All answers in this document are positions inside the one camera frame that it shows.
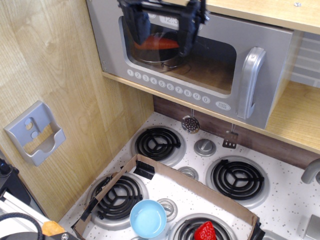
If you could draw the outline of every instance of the microwave window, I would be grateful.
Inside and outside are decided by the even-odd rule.
[[[172,76],[220,94],[231,94],[237,53],[230,44],[197,36],[191,53],[178,55],[176,30],[151,25],[151,34],[138,45],[122,18],[128,59],[139,66]]]

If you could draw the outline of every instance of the blue bowl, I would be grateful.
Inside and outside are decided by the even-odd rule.
[[[164,207],[157,201],[146,199],[138,202],[131,210],[130,224],[141,238],[152,239],[158,236],[167,223]]]

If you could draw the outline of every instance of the cardboard tray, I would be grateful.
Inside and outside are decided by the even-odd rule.
[[[247,208],[243,207],[231,198],[210,189],[201,182],[196,181],[171,167],[168,167],[160,162],[157,162],[140,154],[135,155],[133,158],[131,158],[130,161],[122,167],[120,172],[112,175],[112,179],[110,180],[110,182],[106,186],[104,186],[101,192],[99,192],[99,194],[90,201],[80,219],[72,226],[72,229],[79,239],[85,240],[82,235],[87,224],[91,220],[91,212],[95,208],[95,206],[102,200],[102,198],[108,193],[108,191],[119,180],[119,178],[123,174],[130,172],[134,167],[136,167],[134,170],[135,174],[138,174],[150,180],[153,178],[155,173],[169,177],[180,186],[189,189],[196,195],[206,199],[207,201],[226,210],[235,217],[251,225],[252,231],[249,235],[248,240],[263,239],[265,233],[260,229],[259,218],[253,212],[249,211]]]

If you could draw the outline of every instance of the cable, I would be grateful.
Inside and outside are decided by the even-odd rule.
[[[38,233],[37,233],[37,240],[43,240],[44,239],[44,235],[42,234],[42,230],[41,227],[39,225],[39,223],[31,216],[24,214],[24,213],[20,213],[20,212],[12,212],[12,213],[7,213],[7,214],[3,214],[0,215],[0,222],[2,220],[6,220],[6,219],[10,219],[10,218],[22,218],[22,219],[26,219],[29,220],[30,222],[32,222]]]

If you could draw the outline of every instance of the gray faucet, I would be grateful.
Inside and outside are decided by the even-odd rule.
[[[313,179],[320,184],[320,158],[312,161],[304,170],[301,180],[305,184],[310,184]]]

